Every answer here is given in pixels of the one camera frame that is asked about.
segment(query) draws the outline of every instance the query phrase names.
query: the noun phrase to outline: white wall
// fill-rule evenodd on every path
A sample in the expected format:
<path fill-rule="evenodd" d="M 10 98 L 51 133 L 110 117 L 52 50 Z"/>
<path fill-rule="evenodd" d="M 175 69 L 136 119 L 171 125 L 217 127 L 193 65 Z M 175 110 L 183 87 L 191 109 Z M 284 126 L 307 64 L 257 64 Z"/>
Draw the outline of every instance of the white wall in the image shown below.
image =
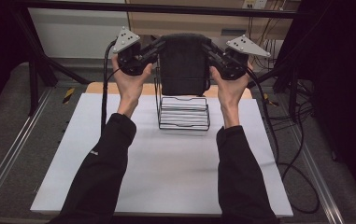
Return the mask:
<path fill-rule="evenodd" d="M 75 0 L 75 2 L 124 3 L 124 0 Z M 122 26 L 126 12 L 29 9 L 41 44 L 50 57 L 104 58 L 107 45 Z"/>

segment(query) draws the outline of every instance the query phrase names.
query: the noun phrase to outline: gray floor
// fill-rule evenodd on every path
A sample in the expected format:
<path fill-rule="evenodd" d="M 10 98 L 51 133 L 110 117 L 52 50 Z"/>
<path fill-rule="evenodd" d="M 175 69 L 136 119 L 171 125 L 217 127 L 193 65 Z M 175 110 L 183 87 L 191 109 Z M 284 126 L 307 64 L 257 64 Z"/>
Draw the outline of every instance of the gray floor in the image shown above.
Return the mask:
<path fill-rule="evenodd" d="M 72 70 L 91 80 L 101 80 L 101 69 L 95 61 L 73 61 Z M 0 223 L 43 223 L 51 217 L 30 212 L 31 203 L 36 196 L 36 188 L 41 185 L 42 179 L 58 148 L 59 141 L 64 136 L 79 96 L 86 86 L 78 85 L 70 78 L 59 75 L 61 80 L 57 88 L 52 90 L 50 99 L 34 127 L 28 140 L 15 161 L 6 181 L 0 188 Z M 70 86 L 75 86 L 75 92 L 67 105 L 62 100 Z M 279 97 L 267 86 L 272 80 L 265 82 L 264 88 L 272 101 L 286 98 L 286 94 Z M 255 98 L 259 98 L 256 90 L 252 90 Z M 0 162 L 5 157 L 9 147 L 14 142 L 21 127 L 27 119 L 29 111 L 29 77 L 27 68 L 20 66 L 14 70 L 11 79 L 0 97 Z M 268 106 L 271 117 L 283 116 L 281 106 Z M 356 183 L 349 174 L 344 163 L 331 159 L 331 151 L 316 117 L 308 117 L 305 122 L 306 143 L 314 156 L 321 173 L 335 199 L 336 205 L 346 223 L 356 223 Z M 290 161 L 297 151 L 297 144 L 292 135 L 292 129 L 283 129 L 276 132 L 280 148 L 280 161 Z M 301 158 L 295 164 L 306 174 L 306 167 Z M 286 189 L 291 202 L 301 209 L 312 209 L 316 204 L 315 194 L 305 180 L 295 171 L 290 171 L 285 181 Z M 328 218 L 322 206 L 315 214 L 306 215 L 293 209 L 294 217 L 283 218 L 283 223 L 328 223 Z M 209 220 L 188 219 L 153 219 L 142 218 L 141 223 L 215 223 Z M 116 223 L 138 223 L 138 219 L 120 218 Z"/>

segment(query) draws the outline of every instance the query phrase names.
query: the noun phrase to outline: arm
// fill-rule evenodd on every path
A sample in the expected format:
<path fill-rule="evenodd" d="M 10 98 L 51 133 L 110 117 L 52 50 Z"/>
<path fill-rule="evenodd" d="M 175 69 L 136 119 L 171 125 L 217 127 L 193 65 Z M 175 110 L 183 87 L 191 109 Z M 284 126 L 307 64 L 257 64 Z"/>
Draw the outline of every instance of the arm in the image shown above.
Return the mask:
<path fill-rule="evenodd" d="M 271 210 L 263 174 L 240 125 L 238 103 L 248 85 L 248 74 L 223 80 L 210 68 L 218 84 L 224 127 L 217 134 L 219 150 L 219 204 L 222 223 L 278 223 Z"/>
<path fill-rule="evenodd" d="M 116 71 L 117 57 L 112 62 Z M 151 64 L 141 76 L 129 77 L 122 71 L 114 75 L 121 96 L 117 113 L 110 116 L 98 143 L 80 165 L 60 215 L 50 223 L 108 224 L 111 220 L 127 168 L 128 147 L 136 133 L 130 117 L 150 72 Z"/>

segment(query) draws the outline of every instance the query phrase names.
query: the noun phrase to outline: black jacket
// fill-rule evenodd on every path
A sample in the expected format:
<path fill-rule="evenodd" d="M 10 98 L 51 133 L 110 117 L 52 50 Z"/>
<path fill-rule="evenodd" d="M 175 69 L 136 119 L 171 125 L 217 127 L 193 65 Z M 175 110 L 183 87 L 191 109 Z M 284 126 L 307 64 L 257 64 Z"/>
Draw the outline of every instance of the black jacket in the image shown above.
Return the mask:
<path fill-rule="evenodd" d="M 78 169 L 59 216 L 50 224 L 108 224 L 116 208 L 135 124 L 113 114 L 99 142 Z M 217 135 L 222 223 L 278 223 L 263 175 L 242 126 Z"/>

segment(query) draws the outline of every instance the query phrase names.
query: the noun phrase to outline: wire shelf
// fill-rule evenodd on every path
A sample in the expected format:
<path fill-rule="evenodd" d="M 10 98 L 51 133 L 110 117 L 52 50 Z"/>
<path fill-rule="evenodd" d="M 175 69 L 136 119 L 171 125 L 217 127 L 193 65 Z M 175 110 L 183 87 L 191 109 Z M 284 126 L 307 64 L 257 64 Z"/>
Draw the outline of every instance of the wire shelf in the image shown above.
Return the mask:
<path fill-rule="evenodd" d="M 210 126 L 209 109 L 203 96 L 163 96 L 161 78 L 154 79 L 158 125 L 162 130 L 207 131 Z"/>

